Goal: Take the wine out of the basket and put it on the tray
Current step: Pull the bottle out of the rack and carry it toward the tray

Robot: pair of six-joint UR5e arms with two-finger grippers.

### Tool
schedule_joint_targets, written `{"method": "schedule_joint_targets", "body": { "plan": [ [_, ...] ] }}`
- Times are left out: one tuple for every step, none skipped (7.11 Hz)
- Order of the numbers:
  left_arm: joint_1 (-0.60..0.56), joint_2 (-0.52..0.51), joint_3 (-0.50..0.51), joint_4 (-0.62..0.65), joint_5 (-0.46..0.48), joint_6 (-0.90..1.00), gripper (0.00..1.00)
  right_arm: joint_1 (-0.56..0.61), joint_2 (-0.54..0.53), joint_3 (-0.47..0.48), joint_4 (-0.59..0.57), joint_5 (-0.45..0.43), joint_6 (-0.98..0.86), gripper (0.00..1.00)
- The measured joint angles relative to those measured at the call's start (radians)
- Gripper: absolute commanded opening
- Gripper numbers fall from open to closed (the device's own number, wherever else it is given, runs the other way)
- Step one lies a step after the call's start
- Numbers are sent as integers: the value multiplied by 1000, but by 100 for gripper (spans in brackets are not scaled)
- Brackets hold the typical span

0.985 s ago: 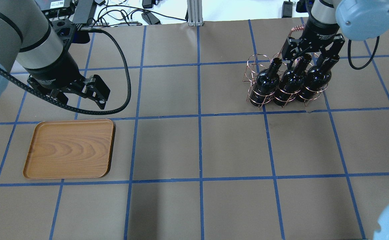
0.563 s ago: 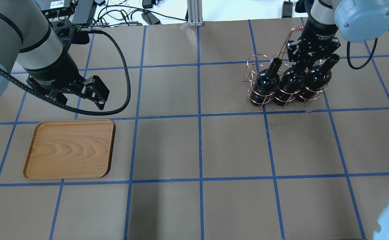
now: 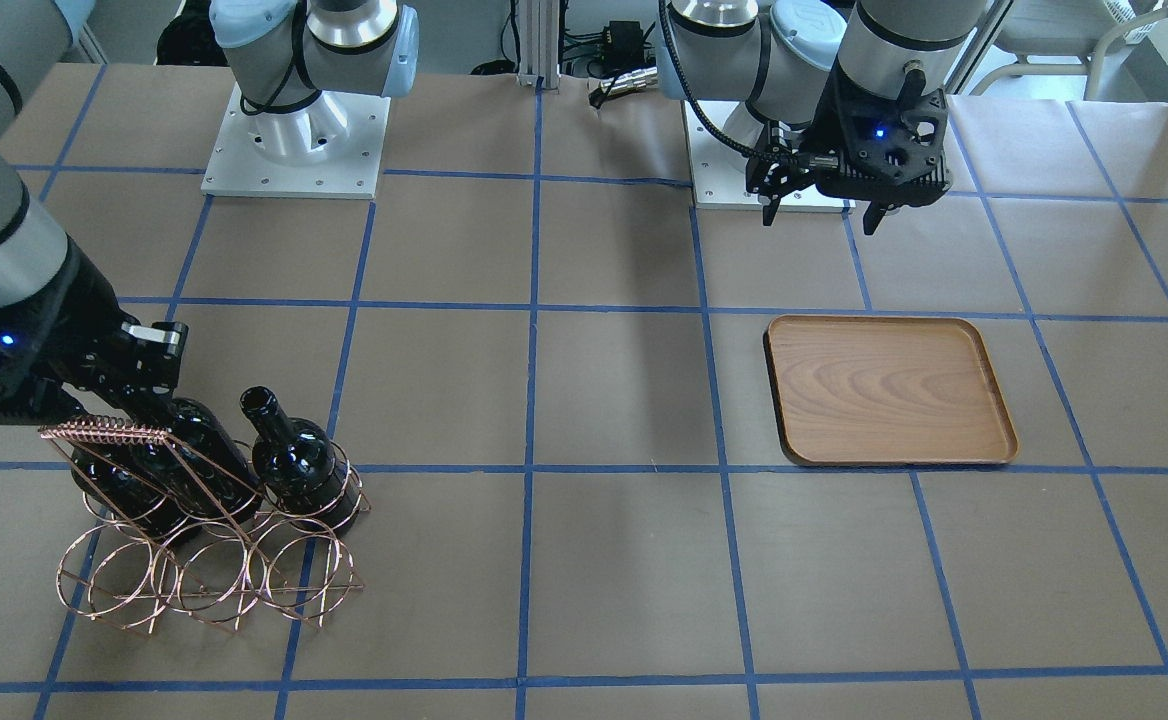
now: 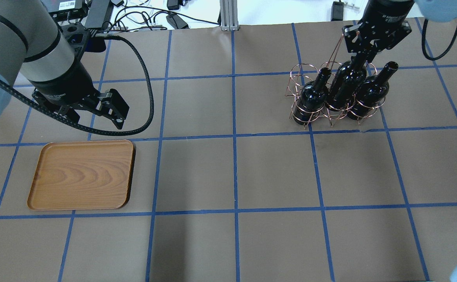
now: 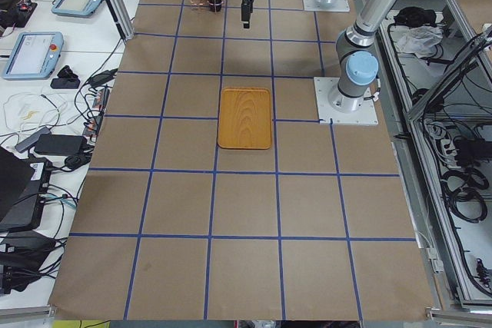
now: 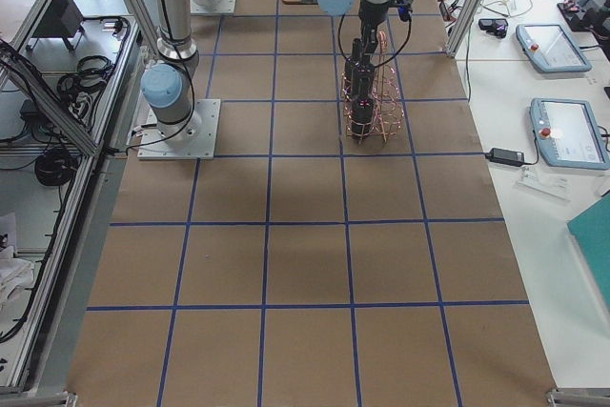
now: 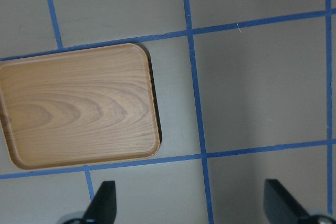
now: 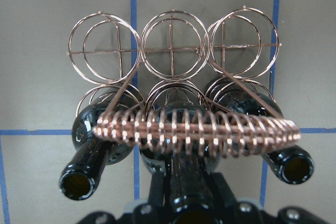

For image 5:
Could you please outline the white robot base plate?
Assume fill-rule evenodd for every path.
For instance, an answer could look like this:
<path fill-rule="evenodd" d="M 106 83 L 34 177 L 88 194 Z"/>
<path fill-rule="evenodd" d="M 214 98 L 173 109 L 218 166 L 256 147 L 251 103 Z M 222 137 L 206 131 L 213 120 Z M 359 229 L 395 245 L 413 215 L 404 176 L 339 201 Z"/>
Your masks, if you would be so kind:
<path fill-rule="evenodd" d="M 339 78 L 314 78 L 314 92 L 320 124 L 378 125 L 370 88 L 358 98 L 348 98 L 338 89 Z"/>

